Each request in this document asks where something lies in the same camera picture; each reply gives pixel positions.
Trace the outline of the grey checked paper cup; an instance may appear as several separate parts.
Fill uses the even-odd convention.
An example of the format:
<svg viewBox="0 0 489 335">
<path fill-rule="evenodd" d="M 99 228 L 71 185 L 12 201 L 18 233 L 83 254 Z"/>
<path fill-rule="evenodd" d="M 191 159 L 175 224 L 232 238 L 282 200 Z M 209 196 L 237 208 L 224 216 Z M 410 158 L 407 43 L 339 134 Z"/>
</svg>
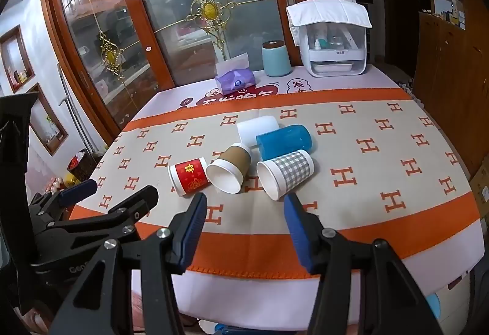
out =
<svg viewBox="0 0 489 335">
<path fill-rule="evenodd" d="M 299 149 L 256 164 L 256 171 L 263 190 L 273 200 L 278 201 L 312 177 L 315 171 L 311 155 Z"/>
</svg>

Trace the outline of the red paper cup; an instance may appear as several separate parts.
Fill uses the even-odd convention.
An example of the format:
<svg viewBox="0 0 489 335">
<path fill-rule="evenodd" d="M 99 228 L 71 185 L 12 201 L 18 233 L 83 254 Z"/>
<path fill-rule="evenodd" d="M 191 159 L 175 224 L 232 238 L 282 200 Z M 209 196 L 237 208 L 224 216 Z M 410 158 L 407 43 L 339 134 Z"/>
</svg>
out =
<svg viewBox="0 0 489 335">
<path fill-rule="evenodd" d="M 171 165 L 168 173 L 177 195 L 183 197 L 205 187 L 209 183 L 206 168 L 203 157 Z"/>
</svg>

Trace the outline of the brown sleeve paper cup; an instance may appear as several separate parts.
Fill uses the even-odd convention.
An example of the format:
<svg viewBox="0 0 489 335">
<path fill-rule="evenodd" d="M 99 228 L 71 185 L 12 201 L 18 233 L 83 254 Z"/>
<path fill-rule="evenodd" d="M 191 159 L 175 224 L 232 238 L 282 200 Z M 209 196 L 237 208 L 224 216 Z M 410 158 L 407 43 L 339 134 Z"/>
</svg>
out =
<svg viewBox="0 0 489 335">
<path fill-rule="evenodd" d="M 240 192 L 251 165 L 251 150 L 243 143 L 233 143 L 206 167 L 206 177 L 220 191 Z"/>
</svg>

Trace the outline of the white paper cup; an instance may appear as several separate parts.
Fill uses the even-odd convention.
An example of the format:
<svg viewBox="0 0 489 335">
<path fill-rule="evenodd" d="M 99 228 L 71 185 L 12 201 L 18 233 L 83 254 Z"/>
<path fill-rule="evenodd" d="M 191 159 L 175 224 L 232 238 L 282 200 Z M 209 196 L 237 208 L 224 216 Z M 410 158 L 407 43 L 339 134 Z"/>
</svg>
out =
<svg viewBox="0 0 489 335">
<path fill-rule="evenodd" d="M 256 137 L 279 129 L 277 120 L 272 115 L 265 115 L 236 124 L 240 143 L 249 148 L 257 145 Z"/>
</svg>

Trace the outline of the blue plastic cup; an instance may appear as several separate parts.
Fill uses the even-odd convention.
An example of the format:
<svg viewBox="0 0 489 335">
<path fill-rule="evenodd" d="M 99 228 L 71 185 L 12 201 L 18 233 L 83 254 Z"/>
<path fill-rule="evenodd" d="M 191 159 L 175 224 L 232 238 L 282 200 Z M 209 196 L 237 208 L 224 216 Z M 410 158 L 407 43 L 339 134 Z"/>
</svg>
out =
<svg viewBox="0 0 489 335">
<path fill-rule="evenodd" d="M 256 137 L 261 159 L 269 160 L 299 149 L 312 150 L 312 136 L 303 125 L 289 125 Z"/>
</svg>

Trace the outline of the orange beige H-pattern cloth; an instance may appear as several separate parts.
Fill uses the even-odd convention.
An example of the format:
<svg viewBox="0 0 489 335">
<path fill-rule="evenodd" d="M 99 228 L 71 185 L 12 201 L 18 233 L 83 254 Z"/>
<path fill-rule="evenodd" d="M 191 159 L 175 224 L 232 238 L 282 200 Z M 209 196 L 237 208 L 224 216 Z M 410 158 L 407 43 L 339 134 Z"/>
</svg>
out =
<svg viewBox="0 0 489 335">
<path fill-rule="evenodd" d="M 351 240 L 384 238 L 401 258 L 451 274 L 476 263 L 479 213 L 455 153 L 399 88 L 310 91 L 141 115 L 94 170 L 76 218 L 105 214 L 144 186 L 159 193 L 143 234 L 207 197 L 191 269 L 236 278 L 306 277 L 283 215 L 303 208 Z"/>
</svg>

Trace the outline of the purple tissue pack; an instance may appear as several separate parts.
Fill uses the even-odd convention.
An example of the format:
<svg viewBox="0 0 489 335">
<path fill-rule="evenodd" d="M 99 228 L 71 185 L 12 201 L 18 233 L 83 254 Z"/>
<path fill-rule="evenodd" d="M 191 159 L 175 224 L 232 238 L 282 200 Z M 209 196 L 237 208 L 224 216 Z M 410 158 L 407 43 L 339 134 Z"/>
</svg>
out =
<svg viewBox="0 0 489 335">
<path fill-rule="evenodd" d="M 215 69 L 215 82 L 221 95 L 229 95 L 256 84 L 254 72 L 249 69 L 247 53 L 220 61 Z"/>
</svg>

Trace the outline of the wooden glass sliding door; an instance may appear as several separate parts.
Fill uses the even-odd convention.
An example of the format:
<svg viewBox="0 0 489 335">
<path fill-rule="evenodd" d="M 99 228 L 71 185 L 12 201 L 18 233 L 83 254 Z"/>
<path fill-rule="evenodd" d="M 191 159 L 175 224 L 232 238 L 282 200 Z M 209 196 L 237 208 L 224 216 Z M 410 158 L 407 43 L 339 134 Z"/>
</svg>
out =
<svg viewBox="0 0 489 335">
<path fill-rule="evenodd" d="M 159 91 L 212 78 L 242 53 L 285 43 L 300 63 L 286 8 L 303 0 L 41 0 L 66 80 L 91 124 L 111 142 Z"/>
</svg>

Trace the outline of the light blue canister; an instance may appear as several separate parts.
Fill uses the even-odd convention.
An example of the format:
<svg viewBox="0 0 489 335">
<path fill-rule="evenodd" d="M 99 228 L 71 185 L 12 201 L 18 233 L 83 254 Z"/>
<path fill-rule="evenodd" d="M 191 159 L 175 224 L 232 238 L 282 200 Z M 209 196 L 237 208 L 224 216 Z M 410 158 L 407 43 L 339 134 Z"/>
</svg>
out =
<svg viewBox="0 0 489 335">
<path fill-rule="evenodd" d="M 289 54 L 284 41 L 273 40 L 263 43 L 263 69 L 267 76 L 281 77 L 292 72 Z"/>
</svg>

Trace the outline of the white storage box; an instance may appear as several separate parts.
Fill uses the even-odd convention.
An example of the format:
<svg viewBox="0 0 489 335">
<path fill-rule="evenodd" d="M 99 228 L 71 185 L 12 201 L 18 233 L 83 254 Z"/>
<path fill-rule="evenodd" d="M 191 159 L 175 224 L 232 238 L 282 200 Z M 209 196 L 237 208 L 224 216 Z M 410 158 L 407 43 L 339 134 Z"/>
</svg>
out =
<svg viewBox="0 0 489 335">
<path fill-rule="evenodd" d="M 299 26 L 297 34 L 302 63 L 312 76 L 355 76 L 366 70 L 367 28 L 322 22 Z"/>
</svg>

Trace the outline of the white cloth on box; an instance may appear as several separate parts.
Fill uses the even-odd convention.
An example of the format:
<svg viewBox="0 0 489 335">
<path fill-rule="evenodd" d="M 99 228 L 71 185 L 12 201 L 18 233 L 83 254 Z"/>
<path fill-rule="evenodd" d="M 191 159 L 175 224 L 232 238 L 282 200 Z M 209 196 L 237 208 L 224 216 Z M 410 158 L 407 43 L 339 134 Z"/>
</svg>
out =
<svg viewBox="0 0 489 335">
<path fill-rule="evenodd" d="M 286 12 L 294 27 L 328 23 L 372 28 L 366 8 L 345 0 L 306 0 L 287 6 Z"/>
</svg>

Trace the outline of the dark wooden cabinet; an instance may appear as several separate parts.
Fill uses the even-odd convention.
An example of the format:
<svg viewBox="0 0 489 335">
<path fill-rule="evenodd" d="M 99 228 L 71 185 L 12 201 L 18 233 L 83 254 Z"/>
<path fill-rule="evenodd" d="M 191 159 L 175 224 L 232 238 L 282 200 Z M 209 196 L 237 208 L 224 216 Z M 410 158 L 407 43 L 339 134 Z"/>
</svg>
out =
<svg viewBox="0 0 489 335">
<path fill-rule="evenodd" d="M 475 174 L 488 156 L 488 6 L 484 0 L 384 0 L 384 59 Z"/>
</svg>

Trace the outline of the lower wooden wall niche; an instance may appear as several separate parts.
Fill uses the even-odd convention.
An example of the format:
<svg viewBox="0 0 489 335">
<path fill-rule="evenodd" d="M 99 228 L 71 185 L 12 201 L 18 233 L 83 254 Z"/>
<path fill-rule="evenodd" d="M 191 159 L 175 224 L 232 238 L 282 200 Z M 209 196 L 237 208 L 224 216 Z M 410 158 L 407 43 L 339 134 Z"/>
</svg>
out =
<svg viewBox="0 0 489 335">
<path fill-rule="evenodd" d="M 36 83 L 29 92 L 37 93 L 36 103 L 31 109 L 31 128 L 48 154 L 53 156 L 68 134 L 50 107 L 41 86 Z"/>
</svg>

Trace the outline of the wooden wall niche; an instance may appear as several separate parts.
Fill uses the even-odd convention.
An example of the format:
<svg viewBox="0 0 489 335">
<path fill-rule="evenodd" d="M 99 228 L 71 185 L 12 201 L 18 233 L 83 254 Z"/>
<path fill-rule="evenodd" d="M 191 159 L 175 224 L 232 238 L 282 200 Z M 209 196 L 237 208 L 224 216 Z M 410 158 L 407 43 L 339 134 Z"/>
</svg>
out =
<svg viewBox="0 0 489 335">
<path fill-rule="evenodd" d="M 35 76 L 19 25 L 1 36 L 1 59 L 13 93 Z"/>
<path fill-rule="evenodd" d="M 68 134 L 50 107 L 41 86 L 36 83 L 29 92 L 37 93 L 36 103 L 31 109 L 31 128 L 48 154 L 53 156 Z"/>
</svg>

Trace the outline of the upper wooden wall niche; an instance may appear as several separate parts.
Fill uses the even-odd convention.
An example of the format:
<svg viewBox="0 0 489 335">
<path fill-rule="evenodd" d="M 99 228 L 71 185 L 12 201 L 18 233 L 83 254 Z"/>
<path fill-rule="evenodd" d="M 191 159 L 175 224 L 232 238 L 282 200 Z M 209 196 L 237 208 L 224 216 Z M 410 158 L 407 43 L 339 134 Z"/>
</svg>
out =
<svg viewBox="0 0 489 335">
<path fill-rule="evenodd" d="M 13 93 L 35 76 L 19 25 L 1 36 L 1 59 Z"/>
</svg>

